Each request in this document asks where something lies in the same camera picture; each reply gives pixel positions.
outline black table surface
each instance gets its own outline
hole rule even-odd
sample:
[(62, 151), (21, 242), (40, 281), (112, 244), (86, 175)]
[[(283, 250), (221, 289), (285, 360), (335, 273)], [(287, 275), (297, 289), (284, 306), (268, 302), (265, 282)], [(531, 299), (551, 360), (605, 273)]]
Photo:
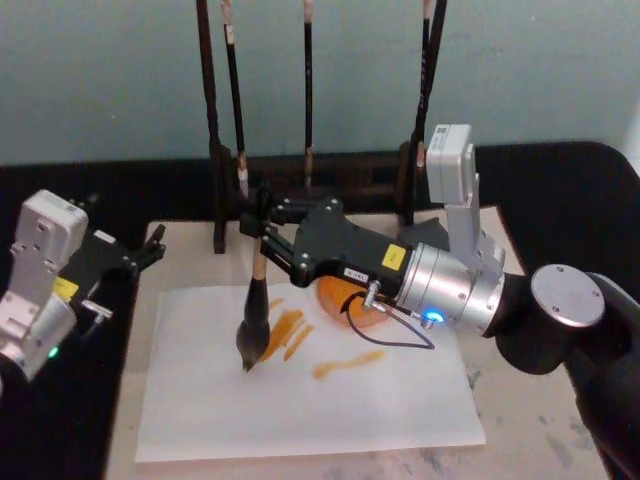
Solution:
[[(575, 142), (478, 147), (476, 160), (481, 204), (500, 207), (529, 273), (566, 263), (602, 273), (640, 298), (640, 179), (624, 156), (602, 144)], [(8, 251), (20, 205), (38, 189), (65, 198), (99, 193), (92, 224), (135, 248), (152, 220), (211, 219), (209, 171), (205, 159), (0, 168), (0, 287), (6, 288), (11, 270)], [(12, 468), (20, 477), (6, 478), (102, 478), (131, 293), (123, 296), (113, 328), (80, 361), (38, 379), (31, 413), (0, 404), (2, 478)]]

